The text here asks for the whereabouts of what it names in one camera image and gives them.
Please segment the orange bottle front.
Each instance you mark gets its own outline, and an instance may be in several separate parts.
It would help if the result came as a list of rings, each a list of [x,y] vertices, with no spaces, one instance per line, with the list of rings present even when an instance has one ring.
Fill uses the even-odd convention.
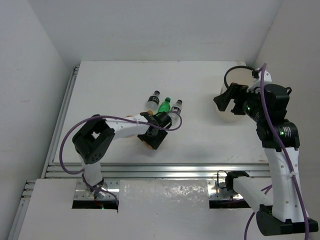
[[[142,143],[143,143],[143,145],[144,145],[145,147],[147,147],[147,148],[150,149],[150,150],[157,150],[157,149],[159,148],[159,146],[160,146],[159,143],[154,142],[154,141],[147,142],[147,141],[144,141],[144,140],[143,140]]]

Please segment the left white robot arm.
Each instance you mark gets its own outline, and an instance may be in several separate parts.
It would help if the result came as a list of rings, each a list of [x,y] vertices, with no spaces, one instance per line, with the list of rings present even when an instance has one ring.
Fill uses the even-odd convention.
[[[101,172],[101,159],[106,154],[112,141],[130,136],[137,136],[153,150],[157,150],[172,126],[172,119],[166,112],[151,115],[142,112],[122,119],[106,120],[94,115],[73,136],[72,143],[81,157],[84,169],[83,182],[95,199],[107,195],[107,184]]]

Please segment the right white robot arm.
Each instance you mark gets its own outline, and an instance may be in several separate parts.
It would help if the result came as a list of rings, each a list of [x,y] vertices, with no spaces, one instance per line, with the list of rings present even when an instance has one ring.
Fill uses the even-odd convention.
[[[285,118],[290,93],[291,88],[277,84],[249,89],[231,83],[213,99],[221,112],[233,101],[233,114],[247,115],[256,123],[269,164],[273,198],[256,188],[245,171],[227,173],[225,188],[229,193],[242,195],[255,213],[258,229],[264,236],[304,233],[308,237],[319,230],[318,222],[309,218],[300,192],[299,133],[295,124]]]

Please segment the white bin with black rim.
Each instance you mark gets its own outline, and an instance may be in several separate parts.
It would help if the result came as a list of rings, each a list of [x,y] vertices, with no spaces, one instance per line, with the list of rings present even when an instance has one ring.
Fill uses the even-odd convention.
[[[237,65],[227,70],[223,77],[223,84],[219,95],[223,94],[231,83],[239,85],[251,86],[255,79],[252,76],[253,67],[245,65]],[[227,123],[239,122],[242,120],[243,115],[235,115],[231,112],[234,108],[234,100],[231,99],[225,111],[219,111],[218,107],[215,108],[217,115]]]

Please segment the orange bottle lying sideways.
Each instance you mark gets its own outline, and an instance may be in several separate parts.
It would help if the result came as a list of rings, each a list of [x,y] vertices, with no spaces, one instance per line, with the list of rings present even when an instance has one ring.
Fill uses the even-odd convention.
[[[152,110],[148,110],[147,113],[148,113],[149,115],[151,115],[151,116],[154,114]]]

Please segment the blue label clear bottle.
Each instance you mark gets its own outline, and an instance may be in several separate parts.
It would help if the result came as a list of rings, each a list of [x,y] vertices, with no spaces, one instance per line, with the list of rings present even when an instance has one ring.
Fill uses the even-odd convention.
[[[171,107],[168,115],[170,116],[172,122],[176,122],[179,119],[182,111],[182,106],[183,101],[181,99],[178,99],[177,102]]]

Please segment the green plastic bottle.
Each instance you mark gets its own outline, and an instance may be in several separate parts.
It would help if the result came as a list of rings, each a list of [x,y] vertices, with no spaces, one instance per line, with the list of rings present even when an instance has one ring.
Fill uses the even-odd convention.
[[[165,100],[160,104],[160,106],[158,107],[157,113],[168,113],[171,109],[171,98],[170,97],[166,97]]]

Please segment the black label clear bottle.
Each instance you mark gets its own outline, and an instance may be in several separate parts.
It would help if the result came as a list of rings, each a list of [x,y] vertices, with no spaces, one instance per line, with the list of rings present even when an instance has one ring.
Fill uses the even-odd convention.
[[[160,103],[160,92],[158,90],[154,91],[153,95],[148,98],[146,107],[152,111],[157,110]]]

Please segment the front aluminium rail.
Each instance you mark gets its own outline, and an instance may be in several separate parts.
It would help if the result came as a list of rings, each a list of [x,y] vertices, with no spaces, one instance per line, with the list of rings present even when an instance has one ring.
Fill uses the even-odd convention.
[[[106,179],[212,179],[244,171],[252,178],[269,178],[268,163],[102,163]]]

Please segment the aluminium rail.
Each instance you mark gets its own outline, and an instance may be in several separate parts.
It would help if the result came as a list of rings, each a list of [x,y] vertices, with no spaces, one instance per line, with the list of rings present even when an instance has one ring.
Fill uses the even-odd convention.
[[[102,163],[106,179],[212,179],[244,171],[252,178],[269,178],[268,163]]]
[[[68,107],[69,107],[69,103],[70,103],[70,99],[72,96],[72,92],[74,89],[74,85],[77,79],[77,75],[79,72],[79,65],[76,65],[70,74],[68,83],[67,83],[67,87],[63,96],[63,100],[62,100],[62,104],[60,106],[60,110],[59,110],[59,114],[58,114],[58,118],[55,124],[55,128],[54,128],[54,132],[51,138],[51,142],[50,142],[50,146],[47,152],[47,156],[45,159],[45,163],[44,163],[44,167],[42,169],[42,173],[41,173],[41,179],[44,179],[46,177],[46,173],[47,173],[47,169],[48,167],[54,163],[55,160],[55,155],[58,149],[58,145],[59,145],[59,139],[62,133],[62,129],[63,129],[63,125],[65,122],[65,118],[67,115],[67,111],[68,111]]]

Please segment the left aluminium rail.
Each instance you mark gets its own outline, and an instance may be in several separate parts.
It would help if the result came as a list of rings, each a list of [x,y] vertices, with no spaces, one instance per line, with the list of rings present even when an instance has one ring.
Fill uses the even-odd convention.
[[[69,103],[70,103],[70,99],[72,96],[72,92],[74,89],[74,85],[77,79],[77,75],[79,72],[79,65],[76,65],[70,74],[68,83],[67,83],[67,87],[63,96],[63,100],[62,100],[62,104],[60,106],[60,110],[59,110],[59,114],[58,114],[58,118],[55,124],[55,128],[54,128],[54,132],[51,138],[51,142],[50,142],[50,146],[47,152],[47,156],[45,159],[45,163],[44,163],[44,167],[42,169],[42,173],[41,173],[41,179],[44,179],[46,177],[46,173],[47,173],[47,169],[48,167],[54,163],[55,160],[55,155],[58,149],[58,145],[59,145],[59,139],[62,133],[62,129],[63,129],[63,125],[65,122],[65,118],[67,115],[67,111],[68,111],[68,107],[69,107]]]

